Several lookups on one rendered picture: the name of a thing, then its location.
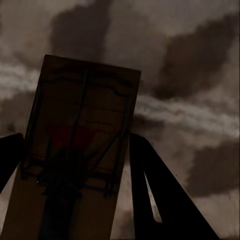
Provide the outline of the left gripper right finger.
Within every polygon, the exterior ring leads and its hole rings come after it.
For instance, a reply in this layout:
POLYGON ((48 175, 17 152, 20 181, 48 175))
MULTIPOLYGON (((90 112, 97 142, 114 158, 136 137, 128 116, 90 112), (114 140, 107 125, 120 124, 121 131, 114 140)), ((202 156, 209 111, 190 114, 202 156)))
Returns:
POLYGON ((129 136, 135 240, 220 240, 148 140, 129 136), (145 175, 162 223, 154 220, 145 175))

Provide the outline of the mousetrap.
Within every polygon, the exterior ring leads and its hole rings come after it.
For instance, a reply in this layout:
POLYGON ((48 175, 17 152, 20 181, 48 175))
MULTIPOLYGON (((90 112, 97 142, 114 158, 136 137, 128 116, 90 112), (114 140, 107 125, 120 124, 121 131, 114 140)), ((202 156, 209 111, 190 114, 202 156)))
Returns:
POLYGON ((0 240, 110 240, 140 76, 44 55, 0 240))

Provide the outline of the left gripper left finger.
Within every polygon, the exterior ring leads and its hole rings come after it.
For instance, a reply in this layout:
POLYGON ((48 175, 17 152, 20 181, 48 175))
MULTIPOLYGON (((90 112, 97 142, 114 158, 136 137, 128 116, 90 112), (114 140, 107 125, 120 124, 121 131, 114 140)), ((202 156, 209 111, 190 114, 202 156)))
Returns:
POLYGON ((0 193, 22 159, 23 144, 22 133, 0 138, 0 193))

